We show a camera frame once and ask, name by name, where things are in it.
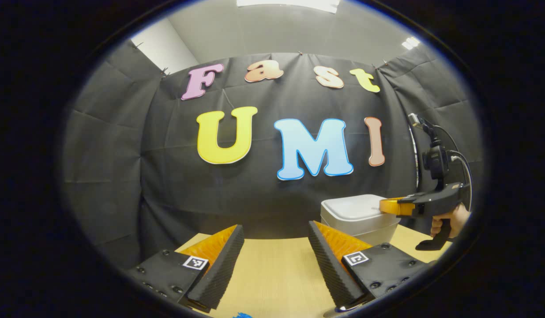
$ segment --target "white wall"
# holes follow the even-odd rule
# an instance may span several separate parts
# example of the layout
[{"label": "white wall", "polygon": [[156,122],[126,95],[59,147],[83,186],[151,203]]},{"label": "white wall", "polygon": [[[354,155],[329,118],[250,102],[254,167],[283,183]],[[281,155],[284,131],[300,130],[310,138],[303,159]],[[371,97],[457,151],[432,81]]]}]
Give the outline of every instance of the white wall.
[{"label": "white wall", "polygon": [[199,64],[167,18],[135,34],[131,41],[135,45],[143,42],[139,50],[161,70],[168,67],[166,74]]}]

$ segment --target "black fabric curtain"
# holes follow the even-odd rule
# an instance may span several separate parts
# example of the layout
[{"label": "black fabric curtain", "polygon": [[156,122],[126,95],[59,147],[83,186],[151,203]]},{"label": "black fabric curtain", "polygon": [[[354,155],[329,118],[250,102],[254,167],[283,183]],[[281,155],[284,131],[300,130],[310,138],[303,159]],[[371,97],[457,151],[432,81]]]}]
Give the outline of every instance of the black fabric curtain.
[{"label": "black fabric curtain", "polygon": [[[247,67],[275,60],[284,71],[278,79],[248,83]],[[399,197],[434,187],[425,171],[416,172],[415,152],[406,115],[415,112],[453,136],[459,151],[481,167],[482,149],[473,105],[462,83],[433,54],[418,46],[387,65],[372,65],[298,53],[254,54],[226,58],[163,77],[131,42],[102,63],[71,105],[64,147],[64,187],[85,233],[119,266],[129,268],[162,248],[174,249],[196,233],[212,234],[230,225],[244,226],[246,238],[292,238],[307,235],[306,222],[320,220],[320,203],[336,197],[371,193]],[[216,63],[216,73],[202,97],[182,101],[188,72]],[[315,79],[313,67],[339,72],[341,89]],[[373,93],[349,73],[373,74]],[[253,106],[252,146],[240,161],[213,165],[200,158],[196,117],[221,110],[218,144],[236,139],[231,110]],[[363,119],[382,121],[386,162],[371,167],[369,131]],[[299,119],[317,137],[323,120],[345,121],[345,144],[353,173],[281,181],[282,139],[279,119]],[[429,144],[413,129],[417,153]],[[448,149],[452,144],[442,137]],[[450,179],[462,180],[462,167],[451,166]],[[424,221],[406,224],[425,230]]]}]

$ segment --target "human hand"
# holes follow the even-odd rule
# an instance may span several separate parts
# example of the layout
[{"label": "human hand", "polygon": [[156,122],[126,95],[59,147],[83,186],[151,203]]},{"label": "human hand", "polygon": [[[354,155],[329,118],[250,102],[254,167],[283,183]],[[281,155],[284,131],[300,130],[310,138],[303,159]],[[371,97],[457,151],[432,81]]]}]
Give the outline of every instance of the human hand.
[{"label": "human hand", "polygon": [[435,237],[435,235],[441,231],[441,226],[443,225],[441,219],[451,219],[451,233],[449,234],[449,238],[456,237],[460,233],[460,230],[462,230],[462,227],[469,216],[470,212],[466,210],[462,203],[457,205],[453,211],[434,216],[431,225],[431,237]]}]

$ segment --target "blue object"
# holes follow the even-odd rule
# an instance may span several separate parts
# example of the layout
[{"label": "blue object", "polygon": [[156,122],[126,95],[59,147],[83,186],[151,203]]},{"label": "blue object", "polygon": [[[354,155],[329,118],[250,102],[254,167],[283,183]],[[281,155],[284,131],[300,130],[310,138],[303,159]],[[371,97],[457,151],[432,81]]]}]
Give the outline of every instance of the blue object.
[{"label": "blue object", "polygon": [[326,175],[345,175],[353,172],[345,147],[345,122],[341,119],[325,119],[321,123],[317,138],[298,119],[280,119],[274,128],[282,135],[282,169],[276,174],[280,180],[301,179],[304,170],[298,166],[298,154],[309,173],[319,173],[323,157],[327,154]]},{"label": "blue object", "polygon": [[238,314],[239,314],[238,316],[233,317],[233,318],[252,318],[248,314],[243,314],[242,312],[238,312]]}]

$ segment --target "finger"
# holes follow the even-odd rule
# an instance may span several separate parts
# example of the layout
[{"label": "finger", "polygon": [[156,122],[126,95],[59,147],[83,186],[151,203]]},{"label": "finger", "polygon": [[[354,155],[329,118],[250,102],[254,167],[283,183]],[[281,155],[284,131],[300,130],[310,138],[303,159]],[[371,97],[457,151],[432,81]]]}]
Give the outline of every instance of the finger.
[{"label": "finger", "polygon": [[433,222],[431,223],[431,226],[433,227],[441,227],[443,225],[443,221],[433,219]]},{"label": "finger", "polygon": [[434,219],[440,220],[440,219],[450,219],[452,217],[453,211],[443,213],[442,215],[433,216]]}]

